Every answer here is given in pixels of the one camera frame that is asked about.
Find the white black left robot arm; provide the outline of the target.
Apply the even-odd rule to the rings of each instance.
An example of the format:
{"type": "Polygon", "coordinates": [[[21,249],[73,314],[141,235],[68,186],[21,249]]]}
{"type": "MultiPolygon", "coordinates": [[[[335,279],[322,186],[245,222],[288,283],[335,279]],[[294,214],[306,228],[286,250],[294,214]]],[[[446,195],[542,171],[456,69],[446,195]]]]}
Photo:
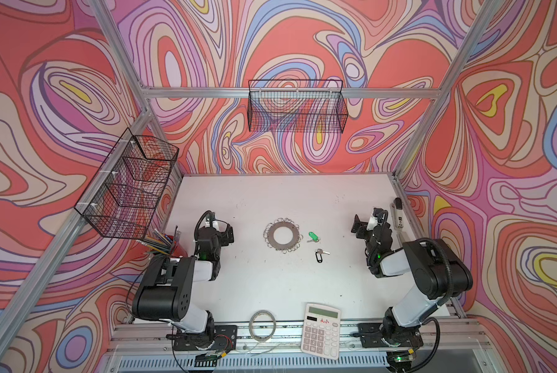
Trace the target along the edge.
{"type": "Polygon", "coordinates": [[[153,258],[144,271],[130,306],[137,320],[166,322],[174,351],[228,351],[233,342],[216,331],[210,311],[191,301],[193,285],[215,281],[221,270],[222,248],[234,243],[233,227],[205,211],[194,228],[191,256],[153,258]]]}

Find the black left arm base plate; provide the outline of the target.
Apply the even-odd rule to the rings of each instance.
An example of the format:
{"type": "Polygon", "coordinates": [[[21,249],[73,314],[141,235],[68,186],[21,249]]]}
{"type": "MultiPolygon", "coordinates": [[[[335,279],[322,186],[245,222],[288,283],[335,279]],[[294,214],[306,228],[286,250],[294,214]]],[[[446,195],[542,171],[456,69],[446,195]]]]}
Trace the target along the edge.
{"type": "Polygon", "coordinates": [[[236,347],[237,325],[219,325],[201,334],[188,334],[178,329],[167,335],[174,351],[230,352],[236,347]]]}

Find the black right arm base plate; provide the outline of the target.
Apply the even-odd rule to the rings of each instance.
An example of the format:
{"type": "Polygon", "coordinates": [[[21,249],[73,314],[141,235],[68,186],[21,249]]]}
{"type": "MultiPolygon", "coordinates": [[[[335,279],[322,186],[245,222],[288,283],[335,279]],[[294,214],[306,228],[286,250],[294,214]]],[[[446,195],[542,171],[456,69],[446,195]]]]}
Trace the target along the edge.
{"type": "Polygon", "coordinates": [[[417,326],[404,328],[386,326],[382,323],[359,323],[358,331],[351,333],[359,338],[363,348],[413,348],[424,346],[424,341],[417,326]]]}

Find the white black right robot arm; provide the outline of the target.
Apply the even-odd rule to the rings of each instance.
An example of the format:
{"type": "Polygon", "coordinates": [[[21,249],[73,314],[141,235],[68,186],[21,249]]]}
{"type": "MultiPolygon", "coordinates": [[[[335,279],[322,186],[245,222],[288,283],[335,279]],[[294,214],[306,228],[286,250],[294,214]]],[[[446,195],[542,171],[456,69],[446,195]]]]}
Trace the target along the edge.
{"type": "Polygon", "coordinates": [[[360,339],[364,348],[411,343],[435,311],[473,287],[470,270],[441,239],[407,241],[393,250],[387,215],[387,211],[376,209],[368,222],[355,216],[351,232],[365,242],[366,266],[372,275],[394,278],[409,273],[414,285],[386,310],[381,323],[358,325],[352,336],[360,339]]]}

